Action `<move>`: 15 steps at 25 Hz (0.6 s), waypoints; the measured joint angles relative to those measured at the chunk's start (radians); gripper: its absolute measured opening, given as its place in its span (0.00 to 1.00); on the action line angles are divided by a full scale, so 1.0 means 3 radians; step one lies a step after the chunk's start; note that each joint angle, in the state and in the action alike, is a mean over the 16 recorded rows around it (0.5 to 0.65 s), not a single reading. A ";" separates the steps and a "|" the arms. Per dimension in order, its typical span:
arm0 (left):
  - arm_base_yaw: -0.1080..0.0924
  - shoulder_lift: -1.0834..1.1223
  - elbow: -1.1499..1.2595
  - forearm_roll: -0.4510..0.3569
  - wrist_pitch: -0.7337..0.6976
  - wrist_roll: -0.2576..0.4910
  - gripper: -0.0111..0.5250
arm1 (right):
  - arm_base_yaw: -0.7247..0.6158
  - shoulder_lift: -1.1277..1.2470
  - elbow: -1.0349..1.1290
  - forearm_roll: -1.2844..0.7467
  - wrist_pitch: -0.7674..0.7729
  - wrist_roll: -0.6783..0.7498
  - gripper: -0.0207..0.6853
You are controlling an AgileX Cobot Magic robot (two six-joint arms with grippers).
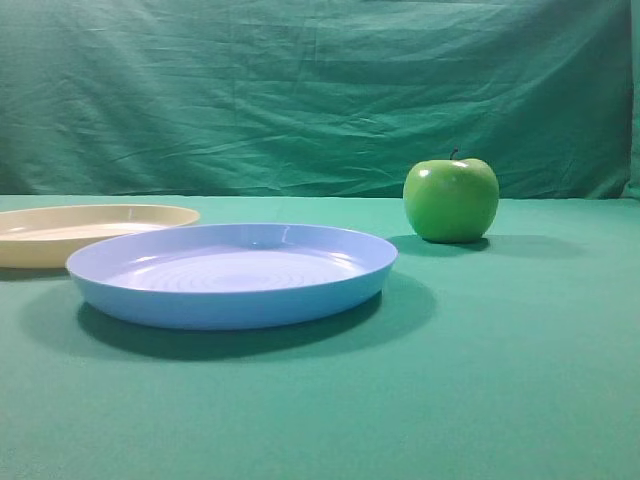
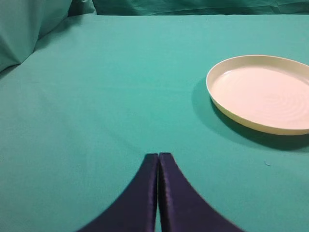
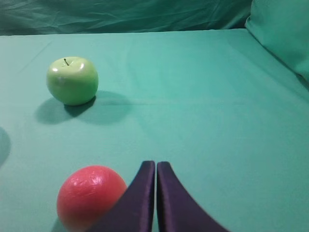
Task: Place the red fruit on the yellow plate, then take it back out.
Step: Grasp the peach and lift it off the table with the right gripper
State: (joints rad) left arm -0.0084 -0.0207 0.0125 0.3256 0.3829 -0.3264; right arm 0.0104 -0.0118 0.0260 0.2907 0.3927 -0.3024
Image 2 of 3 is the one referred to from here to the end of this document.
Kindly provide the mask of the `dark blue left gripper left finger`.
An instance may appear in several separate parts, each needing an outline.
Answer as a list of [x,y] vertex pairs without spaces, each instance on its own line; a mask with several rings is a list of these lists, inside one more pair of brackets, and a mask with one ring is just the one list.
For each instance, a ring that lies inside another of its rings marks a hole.
[[158,155],[146,154],[120,196],[81,232],[153,232],[157,210]]

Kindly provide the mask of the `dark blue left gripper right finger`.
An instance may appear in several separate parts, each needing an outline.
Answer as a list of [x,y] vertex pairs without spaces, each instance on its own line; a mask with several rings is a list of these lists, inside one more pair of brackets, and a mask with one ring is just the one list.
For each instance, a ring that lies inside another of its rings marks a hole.
[[192,187],[171,153],[159,154],[158,203],[163,232],[240,232]]

